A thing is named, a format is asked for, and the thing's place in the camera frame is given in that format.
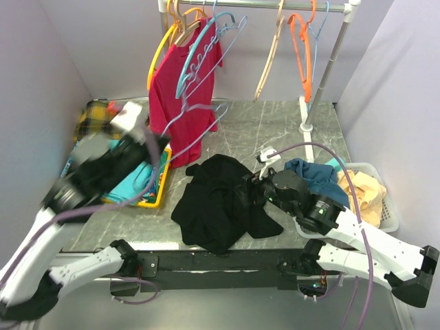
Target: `metal rod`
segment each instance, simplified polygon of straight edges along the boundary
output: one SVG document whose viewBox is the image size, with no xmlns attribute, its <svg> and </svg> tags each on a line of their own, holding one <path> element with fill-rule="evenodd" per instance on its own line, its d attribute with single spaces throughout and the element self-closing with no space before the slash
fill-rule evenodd
<svg viewBox="0 0 440 330">
<path fill-rule="evenodd" d="M 168 31 L 168 13 L 167 12 L 161 12 L 160 13 L 160 21 L 162 23 L 162 36 L 164 36 Z M 164 56 L 166 55 L 166 52 L 168 51 L 168 48 L 170 47 L 170 44 L 168 40 L 165 42 L 164 45 Z"/>
<path fill-rule="evenodd" d="M 181 0 L 181 4 L 202 6 L 212 6 L 214 0 Z M 263 9 L 278 9 L 280 5 L 279 0 L 275 1 L 261 1 L 261 0 L 218 0 L 216 6 L 225 7 L 246 7 L 246 8 L 263 8 Z M 291 2 L 285 3 L 283 9 L 287 10 L 311 10 L 311 3 Z M 329 12 L 341 12 L 346 10 L 345 5 L 330 5 Z M 327 4 L 317 3 L 316 11 L 326 12 Z"/>
<path fill-rule="evenodd" d="M 330 76 L 331 68 L 333 67 L 333 64 L 336 62 L 336 58 L 338 57 L 339 48 L 342 44 L 342 40 L 344 40 L 344 35 L 349 26 L 349 23 L 344 22 L 342 24 L 341 30 L 339 31 L 338 37 L 336 39 L 335 45 L 333 46 L 333 50 L 331 51 L 329 62 L 327 63 L 327 66 L 325 67 L 324 74 L 322 75 L 322 79 L 319 83 L 318 90 L 316 91 L 315 98 L 313 99 L 313 102 L 311 104 L 311 108 L 309 111 L 309 115 L 307 116 L 307 119 L 305 120 L 305 128 L 310 129 L 311 128 L 311 121 L 313 120 L 315 113 L 318 110 L 319 102 L 321 101 L 322 93 L 324 91 L 325 85 L 327 83 L 327 79 Z"/>
</svg>

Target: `light blue hanger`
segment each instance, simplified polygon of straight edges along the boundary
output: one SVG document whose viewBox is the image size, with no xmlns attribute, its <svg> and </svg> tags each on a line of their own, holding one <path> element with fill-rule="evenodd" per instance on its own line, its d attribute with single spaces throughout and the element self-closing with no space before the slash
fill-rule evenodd
<svg viewBox="0 0 440 330">
<path fill-rule="evenodd" d="M 180 155 L 182 155 L 183 153 L 185 153 L 189 148 L 191 148 L 192 146 L 194 146 L 196 143 L 198 143 L 198 141 L 200 141 L 200 139 L 207 133 L 209 132 L 209 130 L 211 130 L 211 128 L 220 120 L 222 119 L 222 117 L 228 112 L 228 105 L 226 103 L 220 104 L 217 107 L 213 107 L 212 105 L 208 105 L 208 104 L 194 104 L 194 105 L 189 105 L 188 104 L 188 98 L 194 93 L 194 91 L 200 86 L 200 84 L 205 81 L 205 79 L 215 70 L 215 68 L 220 64 L 220 62 L 223 60 L 223 57 L 226 55 L 226 53 L 228 53 L 229 49 L 232 47 L 232 44 L 234 44 L 234 42 L 236 41 L 238 35 L 240 35 L 241 31 L 243 30 L 244 26 L 246 25 L 247 16 L 244 16 L 239 24 L 237 25 L 235 23 L 235 17 L 233 14 L 229 13 L 229 12 L 222 12 L 220 14 L 215 14 L 215 5 L 217 3 L 217 0 L 214 2 L 214 5 L 212 7 L 212 11 L 214 12 L 214 17 L 206 24 L 206 26 L 203 28 L 203 30 L 200 32 L 200 35 L 197 37 L 196 41 L 192 44 L 192 48 L 190 50 L 190 52 L 188 53 L 188 57 L 186 59 L 185 65 L 181 71 L 180 77 L 179 77 L 179 82 L 177 84 L 177 88 L 176 88 L 176 98 L 181 98 L 181 111 L 180 114 L 177 115 L 176 117 L 174 117 L 165 127 L 165 129 L 162 131 L 162 135 L 164 135 L 167 130 L 169 129 L 169 127 L 171 126 L 172 123 L 176 122 L 178 119 L 180 119 L 185 112 L 189 112 L 195 109 L 199 109 L 199 110 L 209 110 L 209 111 L 214 111 L 217 114 L 217 118 L 216 120 L 197 138 L 195 139 L 193 142 L 191 142 L 190 145 L 188 145 L 186 148 L 184 148 L 183 150 L 181 150 L 180 152 L 176 153 L 175 155 L 173 155 L 171 157 L 171 159 L 169 161 L 172 161 L 173 159 L 179 157 Z M 222 16 L 229 16 L 231 18 L 232 21 L 232 25 L 228 25 L 227 23 L 225 23 L 223 25 L 223 27 L 221 29 L 219 29 L 219 25 L 217 23 L 217 19 L 219 17 Z M 197 64 L 190 64 L 191 59 L 193 58 L 196 49 L 199 47 L 199 44 L 201 42 L 201 39 L 204 37 L 204 35 L 206 34 L 206 32 L 209 30 L 209 28 L 212 26 L 212 24 L 215 23 L 216 26 L 216 32 L 215 35 L 213 37 L 211 37 L 210 39 L 210 43 L 208 45 L 205 45 L 203 47 L 204 53 L 203 55 L 198 54 L 197 55 Z M 234 40 L 232 40 L 232 42 L 229 44 L 229 47 L 223 52 L 221 58 L 217 61 L 217 63 L 215 65 L 213 65 L 212 69 L 208 72 L 208 74 L 203 77 L 203 79 L 201 79 L 199 81 L 199 84 L 192 89 L 192 91 L 187 94 L 187 91 L 189 89 L 189 87 L 196 81 L 197 74 L 199 73 L 200 67 L 203 63 L 203 61 L 205 60 L 207 54 L 212 50 L 213 46 L 215 43 L 219 42 L 220 37 L 222 37 L 226 31 L 228 30 L 238 30 L 238 33 L 236 34 Z"/>
<path fill-rule="evenodd" d="M 229 30 L 234 28 L 234 26 L 235 26 L 235 17 L 230 12 L 221 12 L 220 14 L 217 14 L 214 17 L 212 17 L 211 20 L 206 24 L 206 26 L 200 32 L 200 34 L 197 37 L 197 39 L 195 40 L 195 42 L 192 44 L 191 50 L 188 53 L 188 57 L 186 58 L 186 61 L 185 61 L 185 64 L 184 64 L 184 68 L 182 69 L 182 71 L 180 73 L 179 82 L 177 83 L 176 98 L 180 98 L 180 96 L 182 95 L 182 91 L 184 89 L 184 82 L 187 79 L 192 78 L 192 76 L 194 76 L 194 78 L 196 76 L 195 74 L 193 74 L 194 72 L 192 70 L 190 71 L 189 74 L 186 73 L 186 70 L 188 70 L 188 67 L 190 67 L 190 62 L 193 59 L 194 53 L 197 50 L 197 48 L 199 47 L 199 44 L 200 44 L 202 38 L 204 37 L 206 32 L 210 29 L 211 25 L 214 24 L 214 23 L 217 24 L 217 19 L 219 19 L 220 17 L 225 16 L 225 15 L 230 16 L 231 21 L 233 23 L 232 27 L 229 27 Z M 219 30 L 217 28 L 216 36 L 214 38 L 214 40 L 217 39 L 217 41 L 218 41 L 218 38 L 217 38 L 218 32 L 219 32 Z M 209 45 L 205 46 L 205 54 L 203 55 L 203 57 L 198 56 L 198 58 L 197 58 L 197 60 L 200 60 L 199 64 L 201 64 L 204 61 L 204 59 L 206 57 L 206 54 L 212 49 L 213 45 L 214 45 L 213 40 L 211 40 L 211 43 Z"/>
</svg>

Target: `gray marble surface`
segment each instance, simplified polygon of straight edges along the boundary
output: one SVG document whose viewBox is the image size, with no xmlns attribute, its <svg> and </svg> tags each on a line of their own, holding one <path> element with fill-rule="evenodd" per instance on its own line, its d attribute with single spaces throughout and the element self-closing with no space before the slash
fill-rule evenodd
<svg viewBox="0 0 440 330">
<path fill-rule="evenodd" d="M 228 103 L 229 110 L 220 121 L 218 131 L 208 133 L 203 138 L 202 156 L 197 161 L 199 163 L 216 153 L 222 153 L 237 158 L 251 171 L 258 171 L 261 165 L 256 161 L 256 156 L 261 149 L 273 146 L 281 150 L 303 141 L 303 135 L 298 131 L 300 109 L 297 102 L 224 102 Z M 347 146 L 331 103 L 320 105 L 313 127 L 313 141 L 323 143 L 340 157 L 349 160 Z M 331 159 L 326 151 L 318 147 L 314 147 L 313 151 L 317 163 Z M 282 154 L 282 161 L 273 167 L 279 171 L 286 161 L 295 157 L 305 158 L 304 147 Z M 90 252 L 107 246 L 115 239 L 125 239 L 137 250 L 200 249 L 198 246 L 185 245 L 179 225 L 171 220 L 171 212 L 190 181 L 190 177 L 185 176 L 185 169 L 170 171 L 159 209 L 126 207 L 111 212 L 97 212 L 78 237 L 65 246 L 64 251 Z M 298 234 L 294 220 L 270 203 L 265 209 L 268 215 L 284 227 L 284 232 L 268 239 L 253 239 L 245 234 L 232 249 L 303 248 L 307 240 Z"/>
</svg>

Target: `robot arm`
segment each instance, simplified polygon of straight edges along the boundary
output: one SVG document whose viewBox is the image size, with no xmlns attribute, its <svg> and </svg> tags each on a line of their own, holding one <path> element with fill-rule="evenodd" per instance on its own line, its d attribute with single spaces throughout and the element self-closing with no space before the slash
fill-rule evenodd
<svg viewBox="0 0 440 330">
<path fill-rule="evenodd" d="M 60 178 L 43 200 L 34 225 L 8 264 L 0 271 L 0 320 L 36 320 L 50 311 L 60 298 L 95 278 L 119 273 L 128 276 L 138 266 L 137 253 L 123 241 L 63 267 L 49 268 L 63 246 L 77 236 L 90 215 L 50 225 L 35 241 L 8 278 L 5 274 L 37 231 L 59 213 L 101 204 L 109 193 L 142 162 L 151 162 L 140 125 L 141 106 L 127 103 L 112 124 L 126 132 L 113 149 L 101 135 L 85 137 L 72 152 L 68 174 Z M 167 137 L 156 136 L 159 151 Z"/>
<path fill-rule="evenodd" d="M 271 159 L 271 147 L 264 149 L 258 161 Z M 337 270 L 362 278 L 369 277 L 368 258 L 362 238 L 363 228 L 373 257 L 376 283 L 389 288 L 393 295 L 415 307 L 425 307 L 432 277 L 439 259 L 439 251 L 429 245 L 417 247 L 402 242 L 373 227 L 358 223 L 356 215 L 334 200 L 309 192 L 307 182 L 292 170 L 276 172 L 265 168 L 245 178 L 244 187 L 257 187 L 260 195 L 289 215 L 305 229 L 325 238 L 350 245 L 355 251 L 343 250 L 319 240 L 310 240 L 302 253 L 301 274 L 320 270 Z"/>
</svg>

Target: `beige hanger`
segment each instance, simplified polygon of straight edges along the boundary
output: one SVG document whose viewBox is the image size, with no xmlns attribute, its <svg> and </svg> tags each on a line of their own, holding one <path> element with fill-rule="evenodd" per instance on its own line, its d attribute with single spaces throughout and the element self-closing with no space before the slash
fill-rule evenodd
<svg viewBox="0 0 440 330">
<path fill-rule="evenodd" d="M 179 38 L 174 42 L 176 46 L 181 46 L 182 43 L 200 26 L 200 21 L 195 21 L 190 25 L 186 25 L 186 15 L 180 14 L 179 11 L 180 0 L 174 0 L 174 12 L 176 17 L 181 21 L 182 24 L 182 33 L 179 35 Z"/>
<path fill-rule="evenodd" d="M 283 26 L 283 21 L 285 19 L 284 16 L 281 16 L 281 12 L 283 11 L 284 1 L 280 1 L 280 5 L 278 8 L 278 16 L 276 17 L 276 32 L 274 35 L 274 40 L 272 41 L 272 46 L 270 47 L 269 56 L 267 57 L 266 65 L 264 66 L 263 73 L 261 74 L 260 81 L 258 82 L 258 86 L 256 87 L 254 102 L 256 102 L 263 90 L 263 86 L 266 83 L 267 77 L 269 76 L 270 68 L 272 67 L 272 63 L 274 62 L 274 57 L 276 53 L 276 48 L 278 47 L 278 42 L 280 40 L 281 28 Z"/>
</svg>

